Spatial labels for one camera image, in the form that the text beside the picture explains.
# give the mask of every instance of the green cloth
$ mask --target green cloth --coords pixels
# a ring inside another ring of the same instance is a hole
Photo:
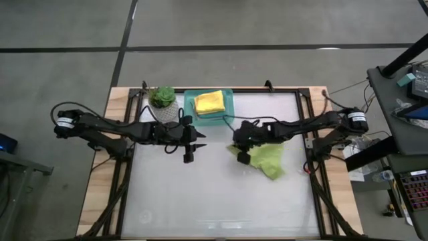
[[[230,145],[227,149],[235,156],[240,152],[239,149]],[[261,169],[267,177],[275,180],[285,174],[281,167],[282,153],[284,144],[264,144],[260,147],[251,148],[248,154],[251,156],[250,165]]]

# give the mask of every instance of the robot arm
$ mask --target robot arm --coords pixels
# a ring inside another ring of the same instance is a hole
[[[204,144],[194,144],[197,137],[205,137],[191,126],[192,117],[184,116],[179,123],[159,123],[156,121],[144,123],[123,123],[95,116],[81,110],[66,110],[58,112],[55,129],[57,138],[80,137],[87,140],[88,146],[103,147],[110,156],[123,157],[127,150],[127,142],[121,139],[112,139],[103,133],[112,133],[121,137],[128,137],[131,141],[141,145],[164,145],[185,147],[184,162],[193,161],[193,152]]]
[[[233,142],[241,150],[237,160],[249,164],[247,152],[254,146],[266,143],[283,143],[293,136],[333,128],[334,130],[323,138],[312,142],[312,156],[326,159],[334,145],[349,144],[349,135],[361,135],[368,131],[368,125],[363,111],[357,108],[344,108],[340,111],[328,111],[320,116],[299,120],[293,123],[275,121],[263,123],[257,127],[255,123],[244,120],[241,127],[235,130]]]

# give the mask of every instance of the wooden board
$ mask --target wooden board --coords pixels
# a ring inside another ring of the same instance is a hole
[[[210,88],[237,88],[237,87],[210,87]],[[246,86],[240,88],[260,88],[253,86]],[[324,108],[324,97],[322,96],[322,90],[326,90],[325,86],[301,86],[301,87],[276,87],[276,88],[309,88],[312,97],[312,106],[314,114],[318,115]],[[106,118],[123,120],[126,101],[128,100],[129,87],[116,87],[112,88],[110,97],[108,99]],[[332,110],[330,104],[327,106],[327,110]],[[304,109],[305,117],[309,117],[307,109]],[[134,119],[135,109],[133,108],[131,120]],[[321,137],[327,135],[330,130],[319,131]],[[341,151],[333,151],[332,154],[339,157],[343,157]],[[94,165],[101,163],[106,160],[108,155],[102,151],[96,153],[94,158]],[[360,234],[362,234],[362,226],[360,223],[360,217],[355,203],[354,193],[352,192],[352,186],[350,184],[348,171],[346,164],[339,159],[330,159],[325,162],[326,170],[328,175],[328,181],[330,184],[330,191],[332,193],[332,199],[334,205],[338,208],[339,212],[343,215],[345,220]],[[104,208],[107,206],[108,196],[110,193],[110,186],[112,182],[114,170],[114,161],[108,161],[107,163],[99,166],[90,176],[82,213],[78,225],[77,235],[83,234],[92,226],[92,224],[100,216]],[[116,215],[118,205],[116,206],[111,230],[114,231],[116,227]],[[328,218],[328,212],[323,206],[324,222],[326,224],[327,233],[331,234],[330,220]]]

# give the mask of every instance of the teal tray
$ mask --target teal tray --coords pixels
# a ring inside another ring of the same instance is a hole
[[[186,90],[185,91],[185,115],[193,117],[194,126],[212,126],[212,125],[226,125],[225,121],[222,119],[224,115],[235,115],[235,109],[233,107],[233,91],[232,89],[223,89],[223,102],[225,105],[225,111],[216,112],[211,114],[196,115],[195,111],[195,97],[204,94],[210,93],[218,90]],[[226,117],[226,121],[230,124],[233,122],[233,117]]]

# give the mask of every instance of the succulent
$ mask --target succulent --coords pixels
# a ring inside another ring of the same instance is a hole
[[[158,87],[149,92],[150,104],[155,108],[168,107],[175,101],[175,92],[171,87]]]

